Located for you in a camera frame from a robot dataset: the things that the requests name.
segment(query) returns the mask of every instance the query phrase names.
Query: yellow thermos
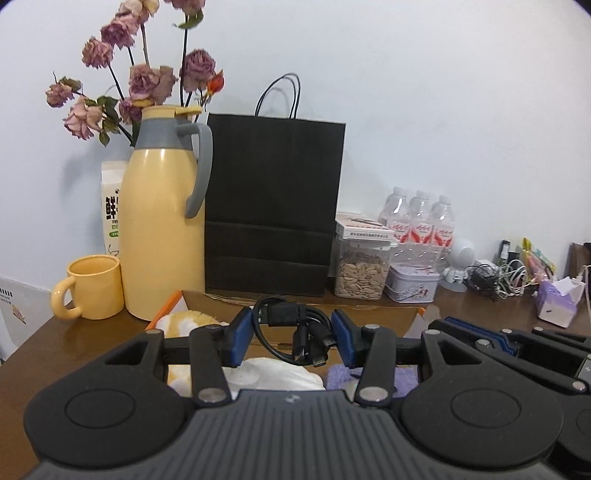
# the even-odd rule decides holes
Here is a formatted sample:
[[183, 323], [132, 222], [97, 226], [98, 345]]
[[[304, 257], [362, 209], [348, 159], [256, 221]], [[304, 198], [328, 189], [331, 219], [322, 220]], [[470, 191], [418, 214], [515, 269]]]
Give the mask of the yellow thermos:
[[[135, 151], [119, 194], [125, 306], [152, 320], [177, 290], [205, 291], [204, 199], [212, 133], [191, 123], [200, 107], [144, 108]], [[199, 138], [199, 168], [191, 136]]]

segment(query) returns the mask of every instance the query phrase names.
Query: dried rose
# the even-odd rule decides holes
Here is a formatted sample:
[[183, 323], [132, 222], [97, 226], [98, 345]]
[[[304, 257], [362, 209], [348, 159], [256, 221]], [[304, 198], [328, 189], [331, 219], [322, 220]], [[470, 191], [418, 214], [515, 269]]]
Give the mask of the dried rose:
[[214, 93], [221, 92], [224, 85], [223, 70], [216, 73], [213, 78], [207, 83], [207, 94], [212, 96]]
[[91, 37], [82, 49], [82, 62], [87, 67], [107, 68], [113, 60], [113, 47], [106, 42]]
[[193, 50], [185, 57], [183, 89], [186, 92], [203, 90], [214, 75], [216, 61], [202, 48]]
[[142, 108], [135, 106], [133, 100], [130, 97], [127, 97], [123, 99], [123, 101], [119, 102], [119, 113], [121, 114], [123, 122], [127, 125], [130, 125], [133, 122], [142, 121]]
[[103, 116], [103, 110], [99, 106], [87, 106], [87, 98], [78, 97], [78, 100], [70, 113], [64, 118], [64, 127], [66, 127], [74, 137], [88, 140], [94, 137], [91, 129], [100, 132], [99, 121]]
[[172, 4], [177, 10], [182, 10], [186, 15], [197, 15], [203, 7], [205, 0], [164, 0], [167, 4]]
[[159, 69], [148, 67], [145, 63], [131, 67], [129, 76], [129, 96], [137, 105], [137, 100], [151, 99], [162, 105], [172, 94], [173, 85], [178, 78], [173, 75], [171, 67], [161, 66]]
[[62, 85], [61, 83], [50, 85], [49, 90], [46, 91], [45, 94], [47, 95], [47, 104], [53, 108], [64, 106], [68, 100], [74, 98], [72, 87], [69, 85]]
[[125, 0], [119, 6], [117, 15], [132, 14], [140, 25], [153, 17], [160, 7], [159, 0]]
[[130, 13], [127, 15], [118, 15], [110, 24], [100, 29], [103, 42], [107, 42], [119, 49], [133, 46], [135, 40], [133, 35], [137, 34], [139, 25], [137, 19]]

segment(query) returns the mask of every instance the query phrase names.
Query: flower bouquet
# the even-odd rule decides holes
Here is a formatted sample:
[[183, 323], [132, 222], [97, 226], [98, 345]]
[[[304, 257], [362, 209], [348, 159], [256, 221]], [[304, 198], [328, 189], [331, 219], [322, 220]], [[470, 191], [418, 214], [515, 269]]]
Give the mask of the flower bouquet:
[[[213, 95], [223, 88], [223, 70], [215, 71], [214, 59], [203, 49], [195, 49], [187, 54], [189, 30], [203, 20], [206, 0], [164, 2], [184, 12], [184, 22], [176, 25], [184, 30], [183, 64], [178, 73], [180, 104], [189, 106], [193, 98], [206, 109]], [[154, 68], [150, 66], [148, 58], [145, 25], [159, 8], [159, 0], [123, 1], [111, 22], [100, 29], [100, 40], [91, 37], [82, 49], [82, 62], [87, 67], [109, 69], [119, 98], [107, 94], [90, 98], [85, 95], [81, 81], [68, 77], [58, 80], [54, 74], [55, 83], [46, 91], [47, 103], [53, 108], [59, 108], [76, 98], [70, 112], [64, 118], [64, 126], [73, 136], [88, 140], [95, 136], [93, 132], [97, 132], [100, 142], [107, 146], [110, 134], [124, 134], [134, 147], [141, 126], [142, 109], [162, 105], [172, 95], [173, 86], [179, 80], [174, 74], [174, 69], [169, 66]], [[142, 37], [144, 63], [136, 63], [131, 50], [138, 33], [141, 33]], [[120, 51], [126, 49], [129, 54], [131, 68], [128, 95], [124, 95], [111, 68], [115, 47]]]

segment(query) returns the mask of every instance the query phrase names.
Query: plastic water bottle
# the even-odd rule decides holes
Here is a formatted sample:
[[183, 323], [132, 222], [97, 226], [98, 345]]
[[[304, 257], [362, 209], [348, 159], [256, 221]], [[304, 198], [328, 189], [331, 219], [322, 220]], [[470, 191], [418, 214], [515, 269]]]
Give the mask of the plastic water bottle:
[[453, 231], [456, 226], [452, 212], [451, 200], [441, 195], [439, 201], [431, 210], [433, 217], [433, 244], [440, 247], [449, 247], [453, 240]]
[[394, 231], [394, 236], [399, 243], [408, 241], [410, 235], [410, 215], [408, 214], [408, 203], [406, 191], [394, 187], [390, 203], [386, 206], [386, 226]]
[[417, 190], [417, 196], [410, 201], [408, 208], [411, 219], [410, 242], [429, 244], [433, 239], [433, 219], [429, 194]]

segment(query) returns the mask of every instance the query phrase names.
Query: wooden table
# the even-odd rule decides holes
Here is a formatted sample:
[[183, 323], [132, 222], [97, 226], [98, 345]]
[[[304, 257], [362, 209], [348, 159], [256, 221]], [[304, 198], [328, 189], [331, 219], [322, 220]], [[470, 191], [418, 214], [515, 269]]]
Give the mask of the wooden table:
[[[334, 299], [327, 303], [340, 301]], [[389, 299], [379, 302], [397, 305]], [[530, 298], [492, 302], [475, 293], [459, 294], [440, 288], [435, 304], [442, 317], [456, 316], [493, 330], [553, 327], [536, 318]], [[63, 322], [52, 318], [0, 367], [0, 480], [17, 480], [37, 464], [22, 428], [22, 414], [33, 395], [133, 337], [145, 326], [145, 322], [127, 311], [100, 322], [84, 319]], [[591, 335], [584, 304], [569, 331]]]

